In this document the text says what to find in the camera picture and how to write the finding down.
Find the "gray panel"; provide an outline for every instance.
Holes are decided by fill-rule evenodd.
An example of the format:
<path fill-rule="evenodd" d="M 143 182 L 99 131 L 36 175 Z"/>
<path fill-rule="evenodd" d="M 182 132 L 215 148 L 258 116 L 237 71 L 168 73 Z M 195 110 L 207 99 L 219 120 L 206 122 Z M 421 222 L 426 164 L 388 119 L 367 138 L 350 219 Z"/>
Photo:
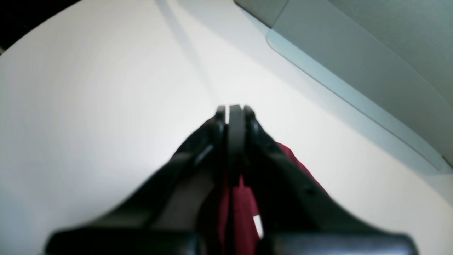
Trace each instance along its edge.
<path fill-rule="evenodd" d="M 453 151 L 442 156 L 453 167 Z"/>
<path fill-rule="evenodd" d="M 453 1 L 329 0 L 453 105 Z"/>
<path fill-rule="evenodd" d="M 326 0 L 290 0 L 272 29 L 449 158 L 453 107 L 417 70 L 335 6 Z"/>
<path fill-rule="evenodd" d="M 235 0 L 236 4 L 271 27 L 288 0 Z"/>

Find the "white table surface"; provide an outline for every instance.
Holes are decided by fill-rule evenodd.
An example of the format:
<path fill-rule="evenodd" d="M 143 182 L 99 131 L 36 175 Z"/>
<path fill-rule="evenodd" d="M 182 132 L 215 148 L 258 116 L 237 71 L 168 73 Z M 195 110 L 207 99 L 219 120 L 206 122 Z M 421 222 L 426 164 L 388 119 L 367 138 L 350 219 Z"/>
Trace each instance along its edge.
<path fill-rule="evenodd" d="M 231 0 L 83 0 L 0 56 L 0 254 L 105 213 L 219 104 L 252 106 L 331 196 L 453 253 L 452 175 L 273 51 Z"/>

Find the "maroon fabric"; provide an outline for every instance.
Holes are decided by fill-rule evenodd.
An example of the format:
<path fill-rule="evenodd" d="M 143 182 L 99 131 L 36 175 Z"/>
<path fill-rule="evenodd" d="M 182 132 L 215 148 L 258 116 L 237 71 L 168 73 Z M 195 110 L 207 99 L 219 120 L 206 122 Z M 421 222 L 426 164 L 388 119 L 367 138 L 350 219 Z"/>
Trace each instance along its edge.
<path fill-rule="evenodd" d="M 325 192 L 308 169 L 297 160 L 293 152 L 285 145 L 280 143 L 278 145 L 290 160 Z M 232 204 L 230 204 L 230 194 L 233 196 Z M 253 192 L 249 187 L 244 186 L 242 176 L 239 186 L 232 190 L 224 178 L 224 182 L 218 184 L 203 203 L 199 215 L 198 231 L 207 243 L 208 253 L 210 255 L 254 255 L 260 238 L 253 216 L 259 214 Z M 229 220 L 232 221 L 231 228 L 228 227 Z"/>

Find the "red cloth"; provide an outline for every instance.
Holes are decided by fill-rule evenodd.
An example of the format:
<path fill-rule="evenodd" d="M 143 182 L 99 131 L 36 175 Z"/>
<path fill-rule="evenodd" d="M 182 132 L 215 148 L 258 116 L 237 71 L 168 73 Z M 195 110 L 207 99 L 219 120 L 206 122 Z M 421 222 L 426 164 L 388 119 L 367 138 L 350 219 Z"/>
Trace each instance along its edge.
<path fill-rule="evenodd" d="M 324 190 L 288 147 L 280 143 L 278 145 L 301 171 Z M 254 255 L 260 240 L 253 221 L 256 215 L 259 215 L 259 210 L 255 197 L 250 187 L 244 186 L 242 176 L 239 186 L 232 189 L 225 178 L 200 210 L 198 231 L 204 236 L 209 255 Z"/>

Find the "black plastic part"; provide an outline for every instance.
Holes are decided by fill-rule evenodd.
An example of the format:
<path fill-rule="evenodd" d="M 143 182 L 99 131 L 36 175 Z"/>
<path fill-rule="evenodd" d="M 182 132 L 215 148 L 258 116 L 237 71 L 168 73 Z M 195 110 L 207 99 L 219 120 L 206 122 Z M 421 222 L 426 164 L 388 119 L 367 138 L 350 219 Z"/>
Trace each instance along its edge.
<path fill-rule="evenodd" d="M 85 227 L 54 234 L 46 252 L 204 254 L 202 237 L 209 240 L 215 234 L 197 230 L 196 217 L 187 215 L 199 212 L 193 204 L 202 206 L 207 196 L 185 191 L 200 190 L 199 183 L 190 181 L 202 173 L 212 177 L 218 192 L 225 166 L 229 186 L 237 186 L 243 175 L 255 195 L 265 233 L 258 255 L 417 254 L 409 237 L 375 229 L 342 209 L 285 155 L 258 123 L 253 110 L 248 106 L 242 110 L 239 105 L 230 107 L 229 125 L 225 124 L 225 107 L 219 107 L 216 115 L 190 135 L 170 161 L 127 201 Z M 230 200 L 224 244 L 228 255 L 235 250 L 232 206 Z M 174 212 L 174 208 L 185 210 Z M 222 250 L 208 249 L 216 251 L 211 255 Z"/>
<path fill-rule="evenodd" d="M 269 234 L 257 247 L 259 255 L 416 255 L 405 235 L 348 233 Z"/>
<path fill-rule="evenodd" d="M 246 122 L 239 105 L 230 106 L 228 125 L 228 184 L 239 185 L 239 176 L 244 171 Z"/>
<path fill-rule="evenodd" d="M 203 242 L 195 233 L 88 228 L 54 235 L 46 252 L 52 255 L 198 255 L 202 250 Z"/>

